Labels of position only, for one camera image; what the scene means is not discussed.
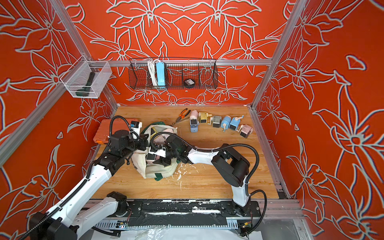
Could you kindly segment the cream tote bag green handles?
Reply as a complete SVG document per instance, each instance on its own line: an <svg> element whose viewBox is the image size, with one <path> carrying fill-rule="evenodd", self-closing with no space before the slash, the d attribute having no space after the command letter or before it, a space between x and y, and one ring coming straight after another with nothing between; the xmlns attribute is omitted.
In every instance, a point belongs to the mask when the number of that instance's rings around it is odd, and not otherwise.
<svg viewBox="0 0 384 240"><path fill-rule="evenodd" d="M168 125L149 125L141 131L142 135L148 135L145 143L148 144L145 150L137 150L131 157L133 164L139 174L145 179L155 179L159 181L163 178L171 177L179 163L176 158L166 157L164 150L152 151L150 141L153 140L156 145L164 145L168 135L162 134L155 137L157 133L177 134L177 129Z"/></svg>

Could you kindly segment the blue grey square sharpener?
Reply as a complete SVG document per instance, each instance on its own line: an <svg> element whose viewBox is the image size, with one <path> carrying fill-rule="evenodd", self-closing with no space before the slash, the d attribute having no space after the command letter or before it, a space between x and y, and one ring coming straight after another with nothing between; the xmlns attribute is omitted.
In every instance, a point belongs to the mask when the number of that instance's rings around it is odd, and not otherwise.
<svg viewBox="0 0 384 240"><path fill-rule="evenodd" d="M197 119L190 119L190 129L191 133L198 132L199 121Z"/></svg>

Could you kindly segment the pink pencil sharpener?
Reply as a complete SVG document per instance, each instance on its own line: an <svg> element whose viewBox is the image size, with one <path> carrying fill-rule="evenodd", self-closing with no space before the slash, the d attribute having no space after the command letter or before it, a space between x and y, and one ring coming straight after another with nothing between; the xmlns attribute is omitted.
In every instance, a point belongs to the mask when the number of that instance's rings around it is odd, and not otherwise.
<svg viewBox="0 0 384 240"><path fill-rule="evenodd" d="M197 120L199 117L199 112L197 110L193 110L190 113L190 120Z"/></svg>

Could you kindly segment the yellow pencil sharpener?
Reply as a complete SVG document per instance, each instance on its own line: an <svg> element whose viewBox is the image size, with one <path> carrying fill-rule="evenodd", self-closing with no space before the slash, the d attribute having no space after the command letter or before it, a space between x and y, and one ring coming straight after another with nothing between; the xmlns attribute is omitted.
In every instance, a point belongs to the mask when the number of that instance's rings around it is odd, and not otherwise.
<svg viewBox="0 0 384 240"><path fill-rule="evenodd" d="M210 125L212 117L213 117L213 115L209 114L207 112L199 112L199 123Z"/></svg>

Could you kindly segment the grey clear pencil sharpener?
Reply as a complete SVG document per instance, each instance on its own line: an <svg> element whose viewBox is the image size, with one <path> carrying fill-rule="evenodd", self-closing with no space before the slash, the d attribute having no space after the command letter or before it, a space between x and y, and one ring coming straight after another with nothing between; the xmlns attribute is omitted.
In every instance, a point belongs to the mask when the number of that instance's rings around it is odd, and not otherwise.
<svg viewBox="0 0 384 240"><path fill-rule="evenodd" d="M214 128L220 128L222 123L222 117L221 116L212 116L210 118L210 123Z"/></svg>

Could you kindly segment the blue crank pencil sharpener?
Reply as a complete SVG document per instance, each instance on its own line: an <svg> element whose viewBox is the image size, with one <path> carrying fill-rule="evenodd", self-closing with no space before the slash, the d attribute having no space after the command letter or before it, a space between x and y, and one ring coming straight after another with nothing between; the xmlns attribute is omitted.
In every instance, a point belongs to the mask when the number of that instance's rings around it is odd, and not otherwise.
<svg viewBox="0 0 384 240"><path fill-rule="evenodd" d="M240 122L243 118L244 118L244 115L242 115L241 117L232 118L230 125L229 125L229 129L237 131L239 129Z"/></svg>

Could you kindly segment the pink black sharpener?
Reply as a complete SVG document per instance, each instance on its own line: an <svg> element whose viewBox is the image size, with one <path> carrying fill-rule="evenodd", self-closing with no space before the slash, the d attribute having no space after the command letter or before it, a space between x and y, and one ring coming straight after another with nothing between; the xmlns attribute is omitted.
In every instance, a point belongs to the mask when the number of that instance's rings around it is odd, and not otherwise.
<svg viewBox="0 0 384 240"><path fill-rule="evenodd" d="M249 125L241 125L239 128L239 133L243 138L247 139L249 135L252 134L253 130L254 130L253 127Z"/></svg>

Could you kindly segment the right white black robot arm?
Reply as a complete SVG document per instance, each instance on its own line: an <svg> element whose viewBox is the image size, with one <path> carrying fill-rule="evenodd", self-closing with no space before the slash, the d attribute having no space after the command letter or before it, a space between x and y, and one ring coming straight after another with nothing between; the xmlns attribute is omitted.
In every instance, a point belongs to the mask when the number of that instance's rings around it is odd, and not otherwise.
<svg viewBox="0 0 384 240"><path fill-rule="evenodd" d="M175 158L184 164L204 164L216 168L221 177L231 186L233 203L245 207L249 202L247 177L250 173L250 162L237 152L234 147L240 144L223 144L216 149L194 147L176 134L167 134L163 144L156 143L156 134L150 140L150 150L160 154L160 160Z"/></svg>

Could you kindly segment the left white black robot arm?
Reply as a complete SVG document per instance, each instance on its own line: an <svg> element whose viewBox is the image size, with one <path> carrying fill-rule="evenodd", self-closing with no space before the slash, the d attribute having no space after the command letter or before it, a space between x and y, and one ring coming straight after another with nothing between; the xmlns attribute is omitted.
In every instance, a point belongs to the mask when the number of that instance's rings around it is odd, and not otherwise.
<svg viewBox="0 0 384 240"><path fill-rule="evenodd" d="M130 214L127 197L118 192L111 192L83 213L81 210L136 150L145 150L148 137L147 134L137 135L126 130L112 134L105 151L90 165L86 176L46 213L34 214L29 221L29 230L21 238L78 240L104 218Z"/></svg>

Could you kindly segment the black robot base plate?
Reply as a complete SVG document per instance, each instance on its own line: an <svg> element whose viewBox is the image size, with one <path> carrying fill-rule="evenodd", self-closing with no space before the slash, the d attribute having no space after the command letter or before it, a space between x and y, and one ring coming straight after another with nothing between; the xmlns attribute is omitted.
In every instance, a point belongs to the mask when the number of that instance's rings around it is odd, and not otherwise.
<svg viewBox="0 0 384 240"><path fill-rule="evenodd" d="M155 227L236 230L261 216L258 202L236 207L231 200L128 200L121 217L109 216L103 230L144 230Z"/></svg>

